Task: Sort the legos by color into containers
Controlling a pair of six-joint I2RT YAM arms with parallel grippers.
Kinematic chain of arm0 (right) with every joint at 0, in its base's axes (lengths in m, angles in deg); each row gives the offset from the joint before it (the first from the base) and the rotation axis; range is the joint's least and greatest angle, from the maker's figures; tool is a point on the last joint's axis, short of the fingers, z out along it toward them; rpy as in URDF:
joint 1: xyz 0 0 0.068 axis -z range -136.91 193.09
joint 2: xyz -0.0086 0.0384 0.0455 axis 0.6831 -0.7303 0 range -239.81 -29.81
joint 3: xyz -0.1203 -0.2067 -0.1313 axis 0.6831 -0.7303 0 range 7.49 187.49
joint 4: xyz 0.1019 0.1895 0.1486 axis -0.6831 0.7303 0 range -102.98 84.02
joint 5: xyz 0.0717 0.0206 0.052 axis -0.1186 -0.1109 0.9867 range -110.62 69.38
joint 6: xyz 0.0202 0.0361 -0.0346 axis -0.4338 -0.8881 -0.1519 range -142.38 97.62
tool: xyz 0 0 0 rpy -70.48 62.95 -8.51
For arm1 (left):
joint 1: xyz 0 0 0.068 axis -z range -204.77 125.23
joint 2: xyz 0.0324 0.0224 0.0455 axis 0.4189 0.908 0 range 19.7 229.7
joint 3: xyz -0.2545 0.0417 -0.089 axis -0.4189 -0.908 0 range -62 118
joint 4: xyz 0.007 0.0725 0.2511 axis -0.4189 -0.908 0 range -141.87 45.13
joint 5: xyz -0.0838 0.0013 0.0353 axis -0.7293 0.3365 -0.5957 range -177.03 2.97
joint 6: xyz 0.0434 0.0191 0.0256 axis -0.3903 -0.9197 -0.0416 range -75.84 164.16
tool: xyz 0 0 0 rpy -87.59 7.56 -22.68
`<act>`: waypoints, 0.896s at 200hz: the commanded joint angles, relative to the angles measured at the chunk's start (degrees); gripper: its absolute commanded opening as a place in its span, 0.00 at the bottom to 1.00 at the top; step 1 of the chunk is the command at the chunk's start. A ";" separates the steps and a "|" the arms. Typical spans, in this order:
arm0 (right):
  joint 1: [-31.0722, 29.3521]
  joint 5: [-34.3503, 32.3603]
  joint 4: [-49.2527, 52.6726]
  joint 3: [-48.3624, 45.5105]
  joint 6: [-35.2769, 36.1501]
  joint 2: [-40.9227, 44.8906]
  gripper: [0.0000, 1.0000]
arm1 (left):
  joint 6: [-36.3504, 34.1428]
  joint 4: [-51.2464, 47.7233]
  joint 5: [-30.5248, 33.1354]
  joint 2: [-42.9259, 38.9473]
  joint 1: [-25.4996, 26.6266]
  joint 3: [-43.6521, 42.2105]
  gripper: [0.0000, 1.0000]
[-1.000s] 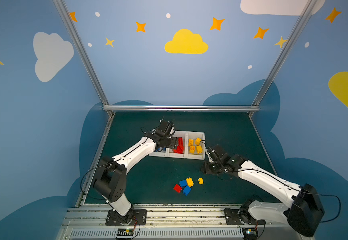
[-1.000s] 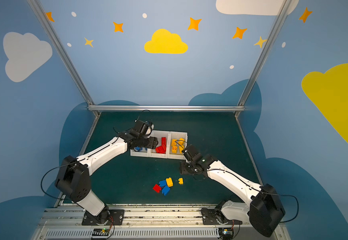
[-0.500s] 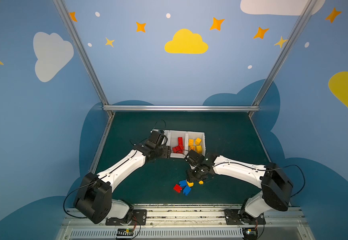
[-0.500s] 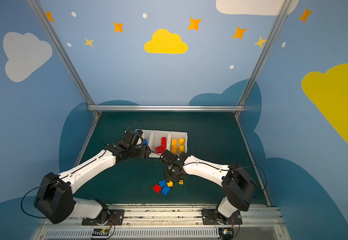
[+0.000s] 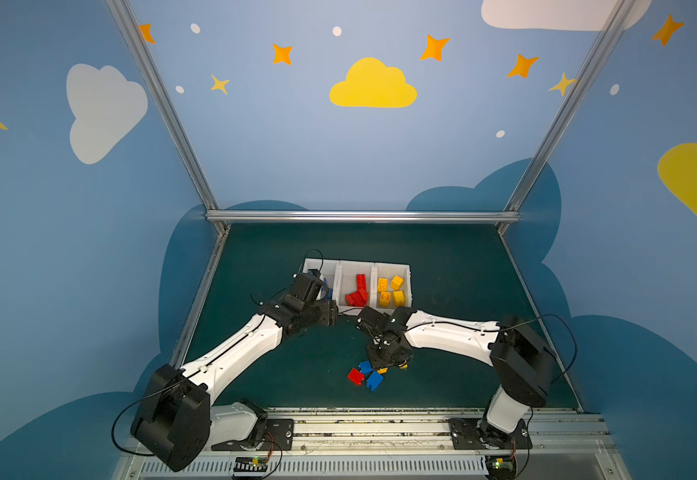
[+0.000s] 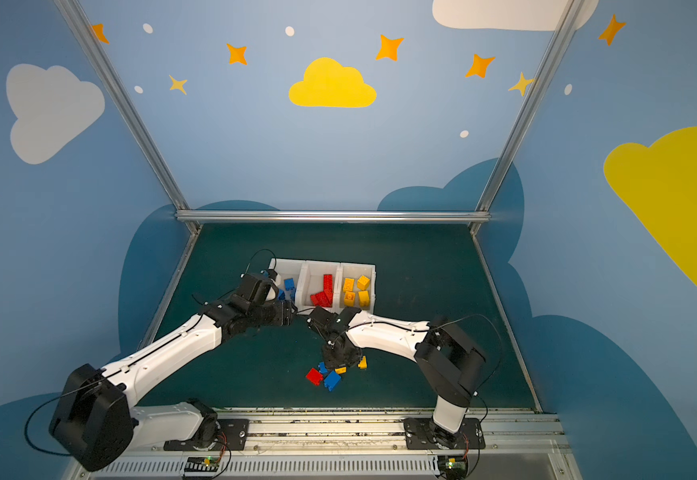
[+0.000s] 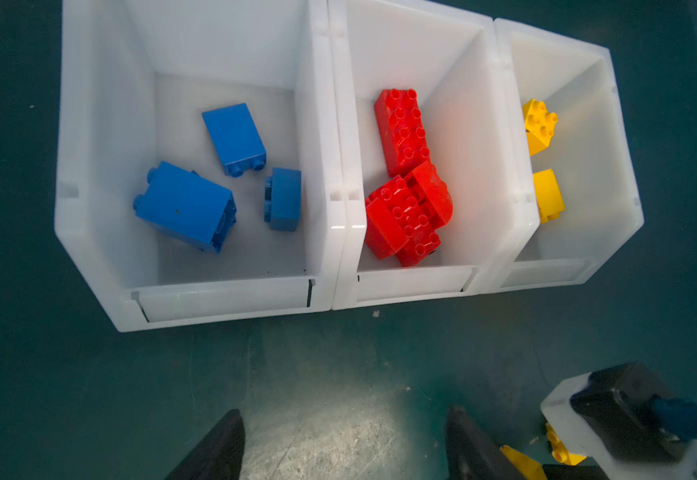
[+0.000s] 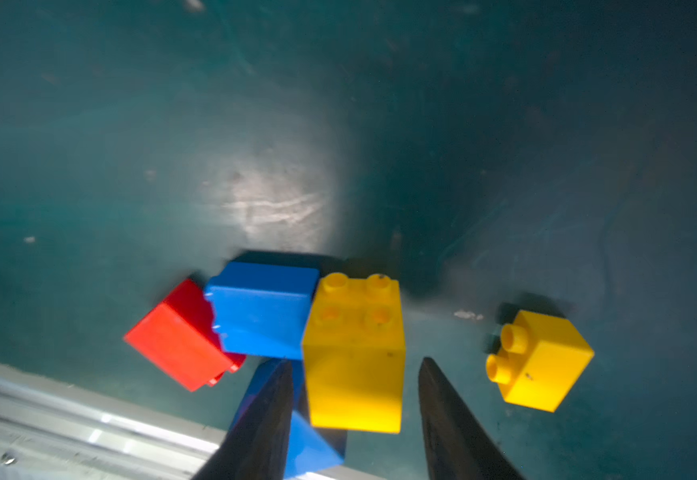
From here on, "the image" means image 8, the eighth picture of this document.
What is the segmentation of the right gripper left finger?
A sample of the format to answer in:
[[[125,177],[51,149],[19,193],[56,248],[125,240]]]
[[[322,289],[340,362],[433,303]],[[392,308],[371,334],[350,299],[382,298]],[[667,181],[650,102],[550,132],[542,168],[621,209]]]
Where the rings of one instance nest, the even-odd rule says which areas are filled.
[[[194,480],[282,479],[294,408],[292,366],[278,364]]]

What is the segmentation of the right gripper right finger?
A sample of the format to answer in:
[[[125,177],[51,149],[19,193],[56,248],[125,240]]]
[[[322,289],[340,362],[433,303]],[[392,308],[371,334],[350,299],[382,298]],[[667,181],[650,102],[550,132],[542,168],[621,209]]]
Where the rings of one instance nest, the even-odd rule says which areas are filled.
[[[429,478],[522,478],[430,357],[419,368],[418,401]]]

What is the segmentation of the blue lego brick bottom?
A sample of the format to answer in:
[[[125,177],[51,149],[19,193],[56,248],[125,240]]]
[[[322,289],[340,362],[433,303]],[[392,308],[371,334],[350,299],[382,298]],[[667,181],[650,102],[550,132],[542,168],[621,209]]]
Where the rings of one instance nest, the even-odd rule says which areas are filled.
[[[298,360],[268,359],[260,362],[228,430],[236,427],[236,423],[244,416],[252,401],[268,382],[278,363],[282,362],[292,366],[292,380],[294,380],[294,410],[292,410],[292,422],[290,422],[290,440],[288,440],[284,479],[294,479],[306,473],[320,472],[344,464],[348,432],[312,426],[304,364]]]

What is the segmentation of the blue lego brick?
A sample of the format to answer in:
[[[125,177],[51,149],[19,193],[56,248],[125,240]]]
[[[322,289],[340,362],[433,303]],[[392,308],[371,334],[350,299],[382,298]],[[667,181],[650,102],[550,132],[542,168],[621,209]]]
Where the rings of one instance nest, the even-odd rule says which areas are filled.
[[[320,280],[314,268],[230,262],[204,287],[212,330],[230,353],[302,360],[302,338]]]
[[[268,382],[278,363],[282,362],[292,366],[292,380],[294,380],[294,410],[292,410],[292,422],[290,422],[290,440],[288,440],[284,479],[294,479],[306,473],[320,472],[344,464],[348,432],[312,426],[304,364],[298,360],[268,359],[260,362],[228,430],[236,427],[236,423],[244,416],[252,401]]]

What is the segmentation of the small yellow lego brick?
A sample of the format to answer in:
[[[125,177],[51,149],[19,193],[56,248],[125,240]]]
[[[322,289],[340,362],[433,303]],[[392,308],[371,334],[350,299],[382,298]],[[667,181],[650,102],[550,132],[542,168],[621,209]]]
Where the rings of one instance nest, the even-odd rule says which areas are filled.
[[[487,356],[487,378],[514,405],[556,412],[594,358],[573,324],[527,310],[500,330],[498,352]]]

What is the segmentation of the red lego brick bottom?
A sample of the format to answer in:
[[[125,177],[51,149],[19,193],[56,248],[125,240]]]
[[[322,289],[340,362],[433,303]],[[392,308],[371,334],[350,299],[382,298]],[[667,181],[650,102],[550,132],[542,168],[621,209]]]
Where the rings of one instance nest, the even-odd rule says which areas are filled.
[[[224,349],[212,329],[214,312],[190,278],[176,285],[138,321],[124,341],[183,388],[194,392],[236,373],[244,354]]]

